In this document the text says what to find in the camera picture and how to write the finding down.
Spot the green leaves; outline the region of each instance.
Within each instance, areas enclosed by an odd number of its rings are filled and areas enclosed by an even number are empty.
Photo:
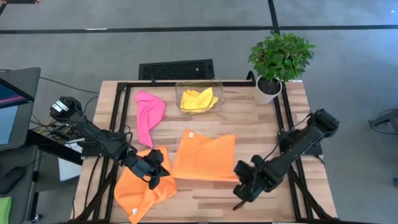
[[[271,80],[293,80],[305,72],[309,59],[314,58],[310,49],[316,47],[308,40],[295,34],[276,34],[271,32],[262,42],[251,48],[248,58],[254,69],[262,77]]]
[[[254,52],[259,53],[259,52],[261,52],[261,47],[259,47],[259,46],[254,46],[254,47],[251,48],[251,50],[254,51]]]
[[[289,59],[286,59],[286,60],[285,60],[285,65],[286,65],[286,66],[291,66],[291,65],[292,65],[292,61],[289,60]]]
[[[254,69],[256,69],[257,71],[259,71],[260,68],[261,68],[261,66],[262,66],[262,62],[256,62],[256,64],[254,65]]]

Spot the pink towel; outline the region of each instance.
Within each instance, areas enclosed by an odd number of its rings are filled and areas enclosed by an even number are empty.
[[[165,118],[166,105],[158,97],[144,91],[138,91],[136,102],[138,141],[153,148],[149,132]]]

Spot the orange towel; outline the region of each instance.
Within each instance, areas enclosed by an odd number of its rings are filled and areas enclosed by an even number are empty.
[[[238,181],[234,173],[236,136],[218,139],[185,130],[178,147],[172,176],[179,179]]]
[[[164,156],[162,166],[171,170],[169,153],[166,147],[157,147]],[[138,152],[139,156],[146,156],[149,150]],[[127,167],[124,168],[115,188],[114,198],[127,212],[131,223],[138,223],[148,212],[151,206],[161,202],[177,193],[174,178],[169,175],[161,177],[159,185],[154,190],[149,190],[148,183],[135,176]]]

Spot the wooden table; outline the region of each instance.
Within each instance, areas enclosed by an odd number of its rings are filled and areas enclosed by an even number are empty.
[[[105,81],[102,84],[94,117],[94,123],[99,128],[109,128],[117,83],[117,81]],[[160,97],[167,105],[167,116],[153,130],[152,139],[154,146],[167,146],[172,162],[184,129],[191,129],[211,138],[217,138],[223,134],[237,135],[235,161],[241,159],[250,162],[250,158],[254,154],[264,157],[277,143],[276,134],[279,128],[274,104],[271,102],[268,105],[257,105],[253,97],[254,87],[224,87],[225,104],[221,106],[220,112],[196,115],[181,114],[175,105],[174,87],[133,87],[129,98],[126,124],[131,127],[134,134],[132,144],[138,150],[144,149],[138,144],[135,130],[137,111],[134,95],[138,90],[144,90]],[[287,83],[287,93],[292,116],[294,122],[297,123],[304,119],[309,112],[303,83]],[[280,102],[285,128],[287,128],[281,96]],[[119,126],[122,103],[121,100],[116,127]],[[325,211],[335,217],[335,207],[323,164],[313,156],[302,156],[302,160],[309,191]],[[95,158],[88,158],[83,163],[75,197],[77,215],[83,210],[88,179],[94,161]],[[101,161],[93,175],[88,195],[89,201],[98,188],[100,164]],[[118,176],[120,176],[122,168],[120,167],[118,171]],[[253,203],[246,203],[243,208],[237,211],[232,211],[232,208],[240,202],[240,199],[233,194],[236,183],[182,179],[176,179],[176,181],[178,193],[166,201],[155,204],[141,222],[271,222],[295,220],[287,177],[272,192],[268,194],[263,192]],[[301,213],[305,217],[302,196],[298,189],[297,191]],[[99,213],[100,218],[104,217],[107,194],[105,192],[103,197]],[[113,202],[111,222],[129,223],[126,212],[116,201]]]

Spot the gray floor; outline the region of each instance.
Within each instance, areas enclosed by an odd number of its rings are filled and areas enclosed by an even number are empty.
[[[274,1],[280,26],[398,24],[398,3],[394,0]],[[0,17],[0,29],[271,24],[267,1],[260,0],[50,0],[35,6],[7,6]],[[244,78],[251,69],[246,63],[250,46],[268,33],[0,35],[0,68],[41,67],[43,77],[94,91],[103,80],[137,79],[138,65],[148,62],[212,58],[217,77]],[[396,223],[398,189],[393,187],[392,178],[398,177],[398,139],[375,133],[368,120],[380,111],[398,107],[398,30],[295,33],[318,45],[316,58],[303,76],[310,107],[325,108],[341,122],[338,133],[322,143],[338,216],[359,222]],[[51,104],[63,95],[82,103],[94,96],[42,80],[34,108],[41,122],[49,118]],[[95,102],[88,108],[90,118],[94,110]],[[391,131],[386,126],[380,130]],[[42,223],[69,216],[73,188],[75,185],[65,184],[40,196],[38,211],[45,215]],[[65,203],[54,195],[62,195]]]

